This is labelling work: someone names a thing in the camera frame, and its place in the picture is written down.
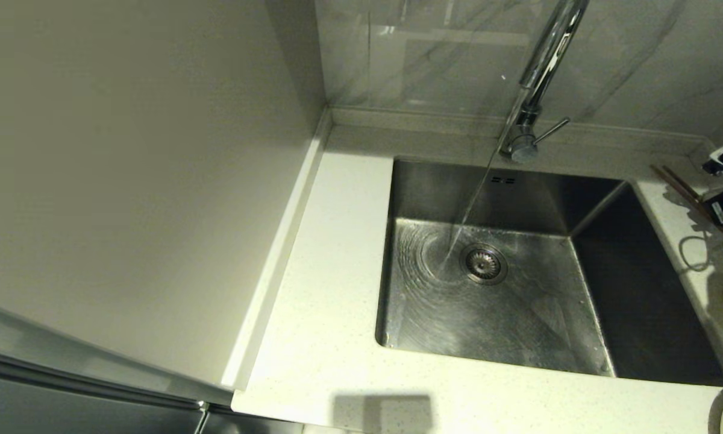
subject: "countertop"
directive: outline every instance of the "countertop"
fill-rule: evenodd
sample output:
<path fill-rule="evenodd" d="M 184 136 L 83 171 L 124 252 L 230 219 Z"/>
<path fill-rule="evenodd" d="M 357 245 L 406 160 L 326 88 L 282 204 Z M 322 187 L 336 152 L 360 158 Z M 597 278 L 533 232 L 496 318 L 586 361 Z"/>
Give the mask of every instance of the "countertop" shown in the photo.
<path fill-rule="evenodd" d="M 458 143 L 445 152 L 429 143 Z M 477 138 L 337 125 L 331 133 L 254 371 L 232 408 L 364 432 L 703 434 L 723 389 L 562 373 L 383 348 L 375 341 L 393 156 L 486 160 Z M 521 170 L 627 179 L 723 364 L 723 241 L 650 164 L 706 189 L 694 154 L 547 143 Z M 493 167 L 512 165 L 497 157 Z"/>

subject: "drain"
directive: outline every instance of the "drain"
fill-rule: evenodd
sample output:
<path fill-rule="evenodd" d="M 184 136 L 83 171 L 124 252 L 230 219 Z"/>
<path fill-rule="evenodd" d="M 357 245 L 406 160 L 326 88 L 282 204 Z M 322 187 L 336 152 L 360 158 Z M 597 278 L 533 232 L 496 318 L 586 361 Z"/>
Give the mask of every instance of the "drain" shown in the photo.
<path fill-rule="evenodd" d="M 495 247 L 488 244 L 472 244 L 460 256 L 461 268 L 471 280 L 483 285 L 500 283 L 507 273 L 507 263 Z"/>

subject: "backsplash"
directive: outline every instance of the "backsplash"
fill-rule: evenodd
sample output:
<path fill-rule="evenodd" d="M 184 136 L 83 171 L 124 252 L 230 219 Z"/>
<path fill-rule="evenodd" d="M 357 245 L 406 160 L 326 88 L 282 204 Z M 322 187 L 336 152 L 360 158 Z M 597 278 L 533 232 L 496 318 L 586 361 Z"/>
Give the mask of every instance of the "backsplash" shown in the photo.
<path fill-rule="evenodd" d="M 505 116 L 557 0 L 316 0 L 330 104 Z M 723 136 L 723 0 L 592 0 L 543 118 Z"/>

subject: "faucet spout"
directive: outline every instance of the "faucet spout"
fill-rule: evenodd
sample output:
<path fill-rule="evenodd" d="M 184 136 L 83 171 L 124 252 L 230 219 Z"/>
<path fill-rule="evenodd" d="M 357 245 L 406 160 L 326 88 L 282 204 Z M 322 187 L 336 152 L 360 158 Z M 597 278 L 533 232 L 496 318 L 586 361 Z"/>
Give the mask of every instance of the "faucet spout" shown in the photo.
<path fill-rule="evenodd" d="M 554 8 L 519 79 L 519 96 L 498 139 L 498 151 L 503 156 L 516 162 L 530 160 L 537 154 L 537 143 L 556 131 L 536 139 L 533 126 L 542 110 L 543 94 L 549 88 L 588 4 L 589 0 L 560 0 Z"/>

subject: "sink basin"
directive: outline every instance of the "sink basin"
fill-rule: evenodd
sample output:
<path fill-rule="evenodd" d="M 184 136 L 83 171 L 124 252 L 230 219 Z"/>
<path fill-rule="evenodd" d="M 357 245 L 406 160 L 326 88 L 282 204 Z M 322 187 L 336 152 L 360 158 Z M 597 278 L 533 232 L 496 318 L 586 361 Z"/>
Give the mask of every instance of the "sink basin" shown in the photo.
<path fill-rule="evenodd" d="M 660 382 L 723 372 L 628 183 L 394 164 L 376 330 L 388 348 Z"/>

